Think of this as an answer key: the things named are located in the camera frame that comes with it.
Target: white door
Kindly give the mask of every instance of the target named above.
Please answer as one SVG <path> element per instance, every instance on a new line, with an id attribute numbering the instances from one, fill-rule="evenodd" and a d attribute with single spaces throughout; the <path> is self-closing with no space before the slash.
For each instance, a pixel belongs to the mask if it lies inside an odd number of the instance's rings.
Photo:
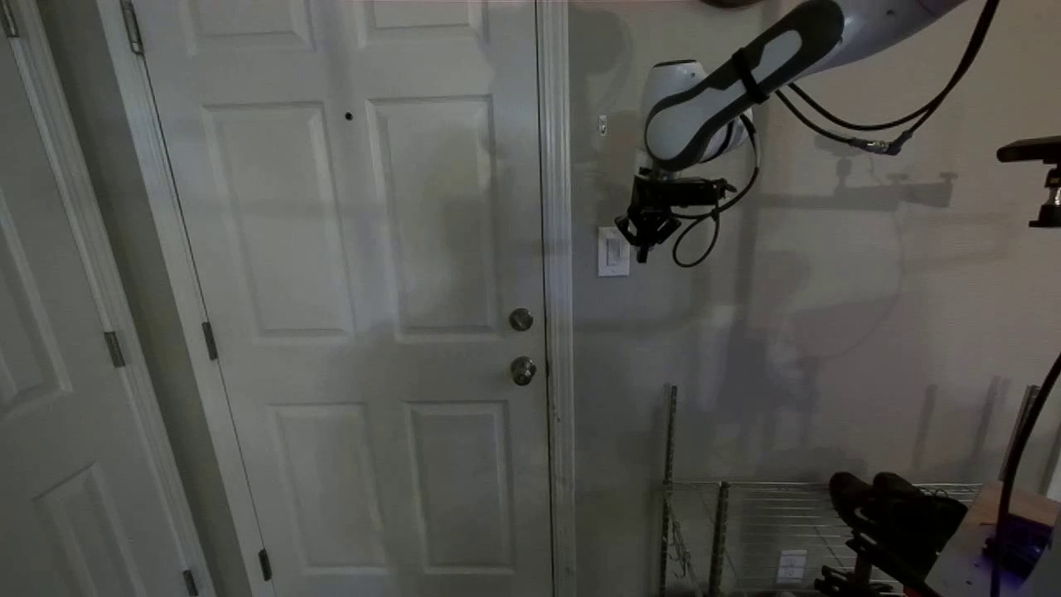
<path id="1" fill-rule="evenodd" d="M 111 358 L 84 205 L 25 78 L 0 39 L 0 593 L 186 597 L 155 413 Z"/>
<path id="2" fill-rule="evenodd" d="M 534 2 L 140 16 L 275 593 L 552 593 Z"/>

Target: door frame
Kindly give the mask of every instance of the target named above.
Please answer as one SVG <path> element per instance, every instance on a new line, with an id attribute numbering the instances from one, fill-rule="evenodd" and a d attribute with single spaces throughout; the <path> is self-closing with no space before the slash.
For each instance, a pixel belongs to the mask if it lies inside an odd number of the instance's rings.
<path id="1" fill-rule="evenodd" d="M 25 70 L 30 109 L 41 125 L 51 168 L 57 174 L 62 209 L 66 209 L 73 238 L 84 251 L 84 268 L 89 272 L 93 294 L 101 301 L 101 320 L 102 320 L 101 334 L 115 332 L 126 353 L 126 366 L 115 372 L 131 394 L 132 418 L 143 425 L 143 446 L 150 450 L 146 459 L 160 473 L 160 497 L 164 497 L 164 508 L 171 512 L 176 552 L 178 552 L 176 566 L 193 571 L 199 593 L 214 597 L 216 585 L 209 578 L 206 552 L 203 552 L 193 508 L 172 459 L 164 407 L 160 407 L 153 379 L 146 372 L 143 344 L 140 344 L 131 298 L 126 298 L 115 255 L 102 227 L 102 213 L 96 205 L 96 190 L 76 141 L 61 70 L 48 48 L 48 29 L 41 23 L 38 7 L 30 7 L 30 0 L 15 0 L 15 10 L 17 10 L 21 36 L 0 39 L 0 42 L 15 48 L 15 58 Z"/>
<path id="2" fill-rule="evenodd" d="M 167 274 L 176 292 L 186 353 L 197 367 L 199 400 L 206 407 L 209 438 L 219 456 L 230 519 L 237 522 L 242 564 L 251 593 L 269 593 L 259 571 L 263 530 L 237 418 L 230 413 L 223 372 L 203 344 L 206 298 L 197 274 L 197 259 L 186 238 L 178 194 L 171 174 L 153 82 L 146 62 L 131 49 L 126 7 L 153 0 L 96 0 L 111 59 L 115 66 L 126 102 L 137 158 L 150 194 L 150 213 L 160 229 Z M 542 108 L 542 238 L 544 238 L 544 334 L 549 334 L 549 450 L 552 450 L 552 585 L 554 597 L 578 593 L 578 469 L 573 469 L 573 231 L 570 231 L 570 0 L 534 0 L 539 16 L 539 108 Z"/>

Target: white wall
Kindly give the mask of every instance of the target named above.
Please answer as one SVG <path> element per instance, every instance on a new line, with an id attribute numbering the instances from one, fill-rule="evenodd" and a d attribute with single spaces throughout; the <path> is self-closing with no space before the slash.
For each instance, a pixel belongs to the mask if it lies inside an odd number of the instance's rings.
<path id="1" fill-rule="evenodd" d="M 952 74 L 983 2 L 814 90 L 896 115 Z M 1061 231 L 1025 222 L 1040 165 L 995 150 L 1061 133 L 1061 2 L 1004 2 L 983 62 L 898 158 L 761 109 L 763 185 L 701 272 L 666 251 L 595 274 L 595 227 L 626 205 L 641 82 L 658 59 L 728 59 L 781 12 L 697 0 L 573 0 L 580 593 L 653 593 L 664 384 L 682 398 L 680 478 L 995 478 L 1027 384 L 1061 353 Z M 1052 469 L 1059 404 L 1025 461 Z"/>
<path id="2" fill-rule="evenodd" d="M 55 59 L 89 163 L 93 190 L 132 307 L 137 332 L 223 597 L 248 593 L 237 527 L 176 320 L 155 222 L 96 2 L 41 0 Z"/>

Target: wire rack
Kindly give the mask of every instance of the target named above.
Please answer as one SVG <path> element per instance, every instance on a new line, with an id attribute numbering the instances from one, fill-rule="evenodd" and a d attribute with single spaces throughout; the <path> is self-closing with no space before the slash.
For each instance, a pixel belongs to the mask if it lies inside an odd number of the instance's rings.
<path id="1" fill-rule="evenodd" d="M 971 501 L 974 483 L 920 483 L 955 501 Z M 823 566 L 854 571 L 847 548 L 854 530 L 836 519 L 827 483 L 804 482 L 722 482 L 680 483 L 675 512 L 682 523 L 687 552 L 697 562 L 697 592 L 708 597 L 773 597 L 814 593 Z"/>

